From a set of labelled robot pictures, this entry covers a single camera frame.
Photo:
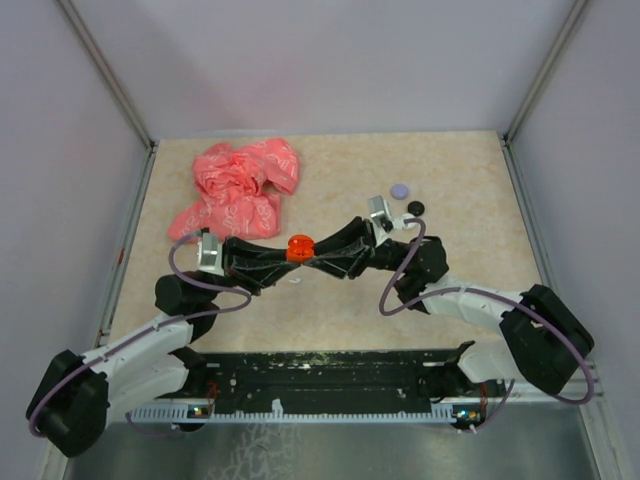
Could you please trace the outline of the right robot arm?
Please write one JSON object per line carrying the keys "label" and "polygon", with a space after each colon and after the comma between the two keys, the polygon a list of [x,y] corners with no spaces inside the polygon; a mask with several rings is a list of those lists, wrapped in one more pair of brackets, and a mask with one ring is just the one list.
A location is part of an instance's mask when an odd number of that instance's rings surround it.
{"label": "right robot arm", "polygon": [[303,251],[306,266],[337,278],[354,279],[368,268],[391,272],[378,301],[383,316],[405,310],[447,315],[498,335],[497,342],[466,347],[447,370],[448,387],[458,395],[470,395],[487,380],[522,380],[560,399],[576,373],[586,381],[579,401],[595,393],[586,361],[593,337],[559,296],[540,284],[508,292],[456,279],[441,240],[427,235],[420,218],[357,217]]}

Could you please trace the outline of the orange charging case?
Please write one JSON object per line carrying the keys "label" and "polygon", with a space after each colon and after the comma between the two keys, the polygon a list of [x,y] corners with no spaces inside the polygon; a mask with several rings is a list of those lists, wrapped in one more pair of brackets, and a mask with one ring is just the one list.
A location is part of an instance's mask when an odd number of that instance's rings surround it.
{"label": "orange charging case", "polygon": [[286,249],[286,260],[293,263],[304,263],[314,257],[314,240],[303,234],[296,234],[289,238]]}

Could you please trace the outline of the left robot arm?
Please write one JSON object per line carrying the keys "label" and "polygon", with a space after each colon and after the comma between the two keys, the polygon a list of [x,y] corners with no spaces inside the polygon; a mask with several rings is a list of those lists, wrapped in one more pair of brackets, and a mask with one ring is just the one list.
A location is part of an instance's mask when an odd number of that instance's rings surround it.
{"label": "left robot arm", "polygon": [[169,251],[171,274],[155,286],[158,315],[121,339],[50,362],[26,411],[30,433],[66,457],[87,451],[106,427],[134,409],[181,391],[194,397],[208,373],[191,350],[217,317],[248,307],[253,297],[299,268],[293,249],[274,249],[206,230]]}

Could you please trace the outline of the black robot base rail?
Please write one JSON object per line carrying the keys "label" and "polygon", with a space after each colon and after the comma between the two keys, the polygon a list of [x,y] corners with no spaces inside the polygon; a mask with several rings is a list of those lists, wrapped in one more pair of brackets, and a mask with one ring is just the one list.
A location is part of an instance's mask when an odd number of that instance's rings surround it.
{"label": "black robot base rail", "polygon": [[497,398],[495,380],[474,383],[457,367],[460,349],[207,353],[190,361],[173,399],[211,401],[217,414],[428,413],[447,398]]}

